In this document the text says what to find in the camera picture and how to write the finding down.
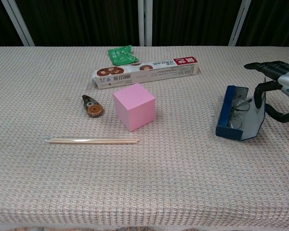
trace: black curtain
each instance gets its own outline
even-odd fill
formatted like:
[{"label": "black curtain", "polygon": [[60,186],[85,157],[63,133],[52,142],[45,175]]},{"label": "black curtain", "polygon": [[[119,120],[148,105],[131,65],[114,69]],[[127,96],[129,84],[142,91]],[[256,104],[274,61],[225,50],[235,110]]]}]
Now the black curtain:
[{"label": "black curtain", "polygon": [[236,45],[289,47],[289,0],[252,0]]},{"label": "black curtain", "polygon": [[227,46],[240,0],[154,0],[153,46]]},{"label": "black curtain", "polygon": [[16,0],[36,46],[139,46],[136,0]]},{"label": "black curtain", "polygon": [[0,46],[23,46],[0,0]]}]

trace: cookie box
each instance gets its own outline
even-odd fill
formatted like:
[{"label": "cookie box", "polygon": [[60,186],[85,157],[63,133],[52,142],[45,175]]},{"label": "cookie box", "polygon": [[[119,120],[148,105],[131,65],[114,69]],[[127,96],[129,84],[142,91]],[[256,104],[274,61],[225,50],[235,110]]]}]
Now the cookie box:
[{"label": "cookie box", "polygon": [[168,78],[195,75],[198,61],[195,57],[169,59],[160,62],[112,66],[95,70],[92,83],[98,89],[125,86]]}]

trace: pink block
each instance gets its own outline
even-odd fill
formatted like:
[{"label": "pink block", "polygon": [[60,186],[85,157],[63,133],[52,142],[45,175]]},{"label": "pink block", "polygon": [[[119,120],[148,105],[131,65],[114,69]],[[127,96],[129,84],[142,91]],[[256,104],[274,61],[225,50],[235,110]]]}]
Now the pink block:
[{"label": "pink block", "polygon": [[136,83],[113,93],[117,116],[129,131],[155,119],[155,97]]}]

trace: green packet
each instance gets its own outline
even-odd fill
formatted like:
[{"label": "green packet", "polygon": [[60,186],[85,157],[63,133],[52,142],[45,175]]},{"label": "green packet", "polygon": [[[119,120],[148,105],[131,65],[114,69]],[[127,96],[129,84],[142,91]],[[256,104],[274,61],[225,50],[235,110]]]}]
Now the green packet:
[{"label": "green packet", "polygon": [[114,66],[137,62],[138,59],[131,54],[131,45],[108,50],[109,58]]}]

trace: table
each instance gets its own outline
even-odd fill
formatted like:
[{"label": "table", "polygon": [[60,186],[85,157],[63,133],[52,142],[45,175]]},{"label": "table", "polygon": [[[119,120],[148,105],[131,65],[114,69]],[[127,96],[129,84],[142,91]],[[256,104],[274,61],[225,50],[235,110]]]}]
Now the table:
[{"label": "table", "polygon": [[[154,122],[128,132],[94,69],[112,47],[0,47],[0,230],[150,227],[289,231],[289,123],[269,116],[255,139],[215,135],[228,85],[264,75],[244,64],[281,60],[289,47],[133,47],[140,61],[195,56],[195,76],[143,83]],[[83,94],[105,108],[90,118]],[[289,112],[289,98],[267,102]],[[136,145],[60,145],[47,137],[139,138]]]}]

